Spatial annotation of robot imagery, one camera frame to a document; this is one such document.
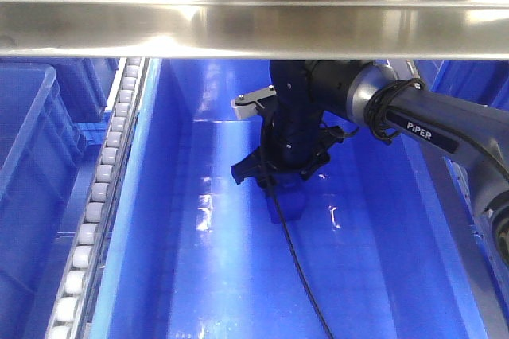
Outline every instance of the white roller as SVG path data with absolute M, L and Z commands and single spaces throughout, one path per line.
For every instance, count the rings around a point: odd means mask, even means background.
M 120 90 L 119 102 L 120 103 L 131 103 L 133 101 L 133 91 L 131 90 Z
M 136 78 L 123 78 L 120 82 L 120 88 L 122 90 L 134 90 L 136 85 Z
M 78 242 L 82 245 L 93 245 L 97 224 L 81 224 L 78 231 Z
M 127 117 L 129 115 L 129 106 L 128 103 L 117 103 L 115 106 L 115 116 Z
M 69 339 L 71 328 L 66 325 L 56 325 L 49 331 L 48 339 Z
M 72 265 L 78 269 L 88 268 L 92 246 L 76 246 L 72 255 Z
M 117 152 L 118 150 L 111 146 L 104 147 L 103 151 L 101 152 L 101 163 L 114 166 L 117 162 Z
M 119 148 L 121 139 L 122 132 L 110 131 L 106 137 L 106 146 L 109 146 L 110 148 Z
M 126 118 L 115 116 L 111 118 L 110 129 L 114 132 L 123 132 L 126 127 Z
M 129 58 L 127 59 L 127 64 L 129 66 L 139 66 L 142 63 L 142 58 Z
M 140 68 L 134 64 L 132 65 L 128 65 L 126 67 L 126 76 L 130 77 L 130 78 L 137 78 L 138 77 L 138 70 Z
M 108 184 L 105 182 L 96 182 L 92 186 L 91 199 L 94 202 L 106 201 L 106 195 L 108 193 Z
M 95 179 L 98 182 L 111 182 L 111 173 L 113 172 L 113 166 L 108 164 L 100 164 L 97 166 L 95 171 Z
M 85 272 L 83 270 L 69 271 L 65 278 L 65 292 L 67 294 L 81 294 L 84 278 Z
M 78 303 L 77 297 L 63 297 L 56 304 L 56 319 L 63 323 L 70 323 L 74 321 L 74 314 L 76 312 L 76 304 Z
M 85 208 L 85 219 L 87 222 L 101 221 L 101 214 L 103 213 L 102 202 L 89 202 Z

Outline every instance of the blue bin wall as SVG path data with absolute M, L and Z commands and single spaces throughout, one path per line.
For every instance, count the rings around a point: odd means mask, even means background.
M 86 142 L 41 64 L 0 64 L 0 337 L 20 337 Z
M 101 145 L 89 145 L 85 150 L 60 227 L 51 242 L 48 260 L 41 271 L 41 281 L 32 308 L 26 311 L 28 319 L 23 335 L 20 334 L 22 339 L 39 339 L 45 336 L 76 227 L 88 202 L 88 189 L 95 176 L 95 164 L 100 149 Z
M 436 92 L 509 111 L 509 61 L 418 60 Z
M 74 122 L 99 122 L 118 68 L 104 58 L 10 57 L 0 62 L 49 64 L 56 70 L 62 97 Z
M 163 62 L 146 90 L 92 339 L 323 337 L 263 193 L 230 176 L 259 139 L 259 120 L 233 120 L 230 99 L 268 83 L 266 61 Z M 486 337 L 418 146 L 364 131 L 331 154 L 289 228 L 335 335 Z

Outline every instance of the blue crate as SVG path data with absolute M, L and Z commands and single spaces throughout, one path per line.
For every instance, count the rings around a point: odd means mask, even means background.
M 0 64 L 0 337 L 20 337 L 86 140 L 54 68 Z
M 507 110 L 508 78 L 506 60 L 447 60 L 435 80 L 435 91 Z
M 98 123 L 77 123 L 89 146 L 101 145 L 110 121 L 111 112 L 104 112 L 103 119 Z
M 149 73 L 90 338 L 324 337 L 264 193 L 230 175 L 260 119 L 229 100 L 266 86 L 268 62 Z M 331 153 L 289 229 L 335 335 L 486 338 L 418 144 L 364 130 Z
M 99 122 L 118 68 L 118 59 L 9 57 L 0 62 L 49 64 L 56 70 L 60 96 L 74 122 Z
M 448 64 L 448 60 L 415 60 L 414 63 L 421 74 L 421 78 L 428 84 L 429 89 L 434 89 L 435 83 L 440 82 L 441 67 Z

